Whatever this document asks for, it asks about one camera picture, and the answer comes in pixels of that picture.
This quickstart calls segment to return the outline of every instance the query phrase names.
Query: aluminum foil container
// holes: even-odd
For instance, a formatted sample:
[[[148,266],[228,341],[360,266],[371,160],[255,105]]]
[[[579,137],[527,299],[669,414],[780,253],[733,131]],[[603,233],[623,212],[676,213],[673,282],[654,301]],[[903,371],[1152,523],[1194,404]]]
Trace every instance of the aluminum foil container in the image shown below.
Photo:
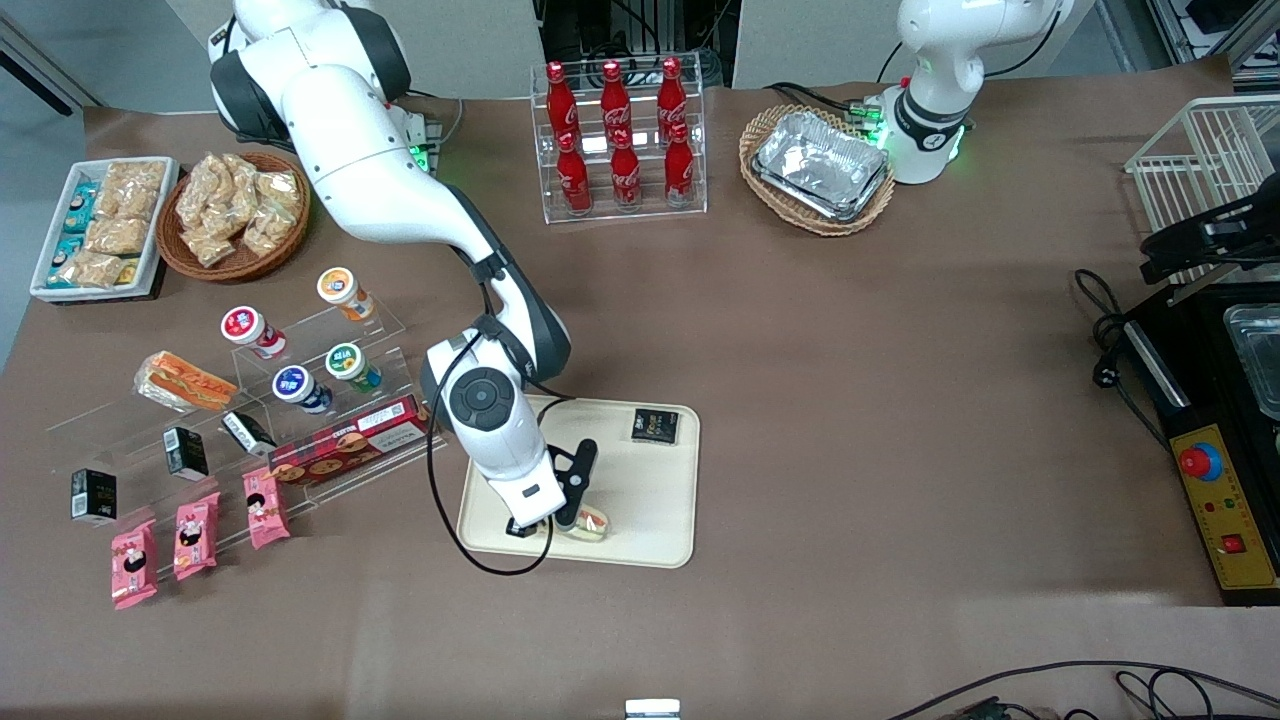
[[[823,217],[852,222],[888,176],[888,156],[805,110],[778,120],[751,168]]]

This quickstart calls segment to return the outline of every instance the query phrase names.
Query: red cookie box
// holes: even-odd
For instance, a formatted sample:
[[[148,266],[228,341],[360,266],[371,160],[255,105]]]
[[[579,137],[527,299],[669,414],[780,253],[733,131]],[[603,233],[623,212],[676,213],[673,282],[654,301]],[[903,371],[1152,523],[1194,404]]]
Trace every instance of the red cookie box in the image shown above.
[[[271,451],[271,475],[282,483],[320,483],[428,434],[426,409],[412,395],[379,405]]]

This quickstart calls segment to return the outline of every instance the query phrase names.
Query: floor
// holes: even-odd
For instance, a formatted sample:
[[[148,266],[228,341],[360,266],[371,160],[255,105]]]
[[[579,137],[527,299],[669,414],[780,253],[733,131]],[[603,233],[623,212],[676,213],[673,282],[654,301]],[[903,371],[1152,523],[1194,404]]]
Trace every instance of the floor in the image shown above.
[[[1143,1],[1098,0],[1138,70],[1167,64]],[[72,3],[0,0],[0,10],[108,105],[151,113],[212,108],[204,49],[163,0],[99,0],[93,13]],[[1084,19],[1050,74],[1123,72],[1101,18],[1094,10]],[[0,287],[0,368],[27,310],[27,272],[49,228],[51,199],[67,167],[83,158],[79,115],[54,113],[0,73],[0,252],[20,270],[18,282]]]

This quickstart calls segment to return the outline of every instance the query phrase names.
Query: wicker basket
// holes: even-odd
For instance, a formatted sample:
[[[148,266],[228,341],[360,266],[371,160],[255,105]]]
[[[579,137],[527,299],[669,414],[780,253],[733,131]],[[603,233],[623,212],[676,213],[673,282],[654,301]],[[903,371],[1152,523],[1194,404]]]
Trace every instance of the wicker basket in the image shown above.
[[[760,149],[760,145],[769,137],[773,128],[777,127],[778,120],[788,113],[799,113],[801,110],[809,110],[815,113],[819,118],[831,123],[836,129],[854,133],[854,127],[845,120],[832,115],[826,110],[818,110],[815,108],[806,108],[804,105],[778,105],[777,108],[771,108],[759,115],[754,120],[746,124],[746,129],[742,131],[742,137],[737,141],[737,160],[739,169],[742,172],[742,178],[746,184],[755,191],[755,195],[764,201],[780,218],[796,225],[797,228],[804,228],[812,233],[820,234],[824,237],[841,237],[846,234],[854,234],[855,232],[872,224],[888,205],[890,197],[893,196],[893,174],[892,172],[884,182],[881,183],[876,195],[872,196],[863,211],[854,219],[852,223],[837,223],[828,218],[824,218],[820,213],[809,208],[804,202],[800,202],[795,197],[782,192],[781,190],[773,187],[772,184],[762,181],[751,170],[751,156],[755,151]]]
[[[311,217],[311,186],[307,184],[306,174],[293,163],[275,155],[268,155],[266,152],[243,152],[241,158],[252,163],[262,173],[282,173],[285,170],[293,173],[293,177],[298,182],[298,191],[302,200],[302,208],[298,210],[298,223],[293,225],[289,234],[284,236],[280,246],[273,250],[266,258],[259,258],[252,250],[244,247],[244,243],[239,242],[241,236],[244,233],[244,231],[241,231],[232,236],[236,252],[223,258],[212,268],[205,268],[196,260],[191,249],[182,240],[183,227],[182,220],[178,218],[177,206],[178,199],[182,197],[182,191],[186,190],[187,181],[191,178],[191,176],[187,176],[178,181],[173,192],[164,201],[164,209],[160,210],[160,227],[156,229],[156,246],[160,249],[160,256],[164,258],[165,263],[188,278],[209,282],[253,281],[270,274],[283,265],[302,245],[302,238],[307,232],[307,222]]]

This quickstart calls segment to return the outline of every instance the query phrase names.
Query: pink snack package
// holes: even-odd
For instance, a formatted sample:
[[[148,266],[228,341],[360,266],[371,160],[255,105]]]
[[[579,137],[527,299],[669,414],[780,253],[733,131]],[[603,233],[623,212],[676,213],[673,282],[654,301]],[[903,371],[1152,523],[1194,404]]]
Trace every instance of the pink snack package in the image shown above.
[[[289,537],[289,525],[280,507],[280,491],[269,468],[244,475],[244,502],[248,505],[248,539],[253,550]]]
[[[147,520],[111,541],[111,602],[116,610],[134,606],[156,593],[156,541]]]
[[[173,574],[183,580],[218,565],[218,493],[178,506],[173,536]]]

